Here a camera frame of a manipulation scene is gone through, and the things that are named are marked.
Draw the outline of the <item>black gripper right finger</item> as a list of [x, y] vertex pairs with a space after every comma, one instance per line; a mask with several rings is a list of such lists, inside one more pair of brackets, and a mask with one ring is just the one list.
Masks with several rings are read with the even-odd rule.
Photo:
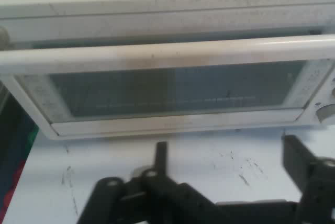
[[282, 140], [283, 167], [301, 192], [295, 223], [334, 223], [334, 158], [315, 156], [295, 135]]

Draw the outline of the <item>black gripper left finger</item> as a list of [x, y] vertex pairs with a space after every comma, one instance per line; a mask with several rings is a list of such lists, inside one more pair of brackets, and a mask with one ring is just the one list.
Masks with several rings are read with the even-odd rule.
[[220, 211], [186, 183], [167, 175], [168, 145], [159, 142], [151, 168], [124, 182], [99, 180], [78, 223], [218, 223]]

